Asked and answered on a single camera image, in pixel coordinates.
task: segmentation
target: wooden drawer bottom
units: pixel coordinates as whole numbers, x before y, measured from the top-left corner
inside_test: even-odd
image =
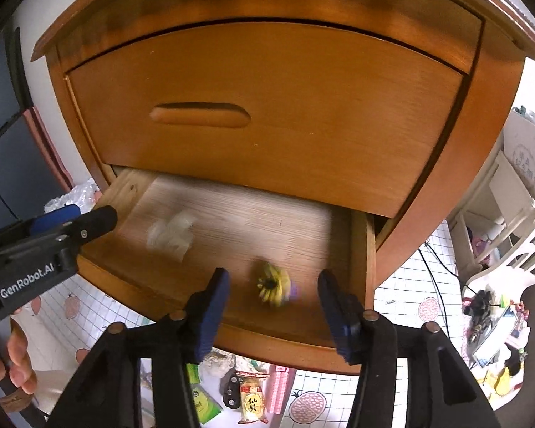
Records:
[[[181,307],[203,289],[216,267],[230,273],[230,299],[216,345],[295,368],[356,373],[337,356],[317,295],[317,276],[330,268],[341,287],[372,307],[372,217],[349,209],[195,178],[126,169],[104,193],[119,221],[114,232],[83,250],[97,269],[82,274],[151,319]],[[154,224],[185,211],[193,242],[179,260],[154,250]],[[280,308],[258,299],[263,262],[285,268],[298,297]]]

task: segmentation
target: white furniture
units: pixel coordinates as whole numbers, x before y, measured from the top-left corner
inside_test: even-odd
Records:
[[[473,291],[491,289],[497,298],[504,295],[519,302],[525,288],[535,284],[535,200],[500,150],[501,143],[498,140],[448,225],[462,281]],[[489,241],[479,255],[474,254],[466,227]],[[495,255],[494,265],[482,270],[480,261],[490,253]],[[468,288],[462,294],[474,295]]]

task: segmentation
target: toy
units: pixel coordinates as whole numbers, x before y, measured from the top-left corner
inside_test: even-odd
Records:
[[[270,263],[264,267],[264,276],[258,279],[260,299],[274,306],[281,306],[297,296],[297,288],[287,272]]]

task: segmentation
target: drawer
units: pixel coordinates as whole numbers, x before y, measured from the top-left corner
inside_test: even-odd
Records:
[[[230,273],[231,287],[217,346],[294,368],[357,371],[335,353],[318,299],[317,277],[330,268],[344,290],[372,307],[374,285],[367,291],[366,277],[373,271],[366,271],[366,257],[374,260],[374,233],[366,233],[370,221],[361,223],[365,214],[138,169],[124,170],[98,204],[112,205],[118,224],[112,233],[84,246],[84,257],[97,270],[90,276],[81,274],[106,293],[157,320],[155,315],[164,312],[155,313],[155,304],[183,306],[206,286],[215,268],[223,267]],[[184,257],[174,249],[152,249],[152,227],[182,211],[194,219],[193,242]],[[353,258],[351,242],[356,243]],[[260,301],[257,280],[265,261],[290,274],[298,289],[294,301],[282,307]],[[115,280],[104,280],[107,276],[133,293],[123,294]]]
[[[461,79],[393,42],[291,22],[160,35],[68,75],[103,163],[386,217],[421,174]]]

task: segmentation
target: green package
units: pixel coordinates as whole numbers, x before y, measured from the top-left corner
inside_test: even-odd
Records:
[[[192,396],[194,398],[194,407],[198,414],[198,420],[204,424],[212,420],[216,415],[222,412],[222,407],[212,399],[199,384],[192,386]]]
[[[200,383],[200,376],[198,375],[198,365],[195,363],[187,363],[188,381],[190,384]]]

